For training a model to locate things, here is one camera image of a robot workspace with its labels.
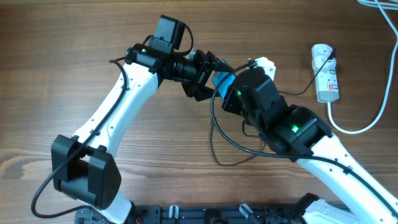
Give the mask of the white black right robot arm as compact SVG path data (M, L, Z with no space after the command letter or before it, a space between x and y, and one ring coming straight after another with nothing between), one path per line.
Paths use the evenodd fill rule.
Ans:
M226 111L253 125L272 151L322 181L363 223L397 223L397 198L350 156L310 109L288 105L264 68L239 67L215 83Z

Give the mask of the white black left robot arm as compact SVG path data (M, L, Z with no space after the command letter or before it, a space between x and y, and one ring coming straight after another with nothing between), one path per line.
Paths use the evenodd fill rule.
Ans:
M197 50L193 57L174 52L171 44L136 44L120 65L119 80L94 115L72 137L56 137L51 146L54 189L78 200L108 223L135 223L135 205L119 188L121 174L115 162L123 136L145 102L164 80L180 82L188 97L197 101L225 97L230 81L214 85L232 68L211 52Z

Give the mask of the blue smartphone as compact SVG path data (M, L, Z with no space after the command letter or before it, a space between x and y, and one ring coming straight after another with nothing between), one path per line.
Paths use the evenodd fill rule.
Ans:
M215 72L212 78L212 82L214 84L214 86L217 86L219 84L219 82L225 77L227 76L228 72ZM230 84L232 84L234 82L235 76L234 75L230 75L222 84L221 86L218 88L218 93L220 94L220 97L222 98L222 100L224 100L226 93L227 93L227 89L230 86Z

